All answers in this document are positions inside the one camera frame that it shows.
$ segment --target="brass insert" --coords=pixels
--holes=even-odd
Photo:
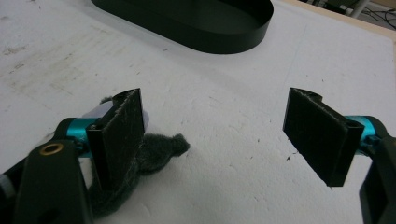
[[[44,146],[40,149],[40,154],[43,156],[50,156],[55,153],[58,153],[63,148],[64,148],[64,145],[60,144],[60,143],[49,144],[49,145]]]

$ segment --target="cable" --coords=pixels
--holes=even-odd
[[[376,21],[384,21],[386,22],[389,26],[391,26],[394,30],[396,30],[396,25],[393,25],[392,23],[390,23],[390,21],[396,21],[396,14],[395,14],[395,9],[391,9],[388,11],[372,11],[370,8],[366,7],[365,8],[367,11],[362,12],[365,15],[370,16],[371,18],[375,19]],[[395,17],[394,19],[388,19],[388,14],[392,15],[393,17]]]

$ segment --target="black rubber pad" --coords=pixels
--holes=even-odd
[[[145,133],[140,90],[113,97],[113,107],[87,128],[102,189],[118,189]]]
[[[364,126],[321,102],[311,91],[290,88],[283,131],[329,187],[342,187]]]

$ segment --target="white table surface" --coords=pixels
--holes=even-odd
[[[235,55],[183,47],[89,0],[0,3],[0,172],[64,118],[141,88],[148,133],[183,133],[191,149],[142,178],[97,223],[362,223],[356,156],[327,188],[282,132],[289,87],[344,115],[372,115],[396,135],[390,39],[274,1],[260,45]]]

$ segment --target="black tray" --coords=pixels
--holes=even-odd
[[[270,0],[92,0],[99,8],[208,53],[238,53],[264,39]]]

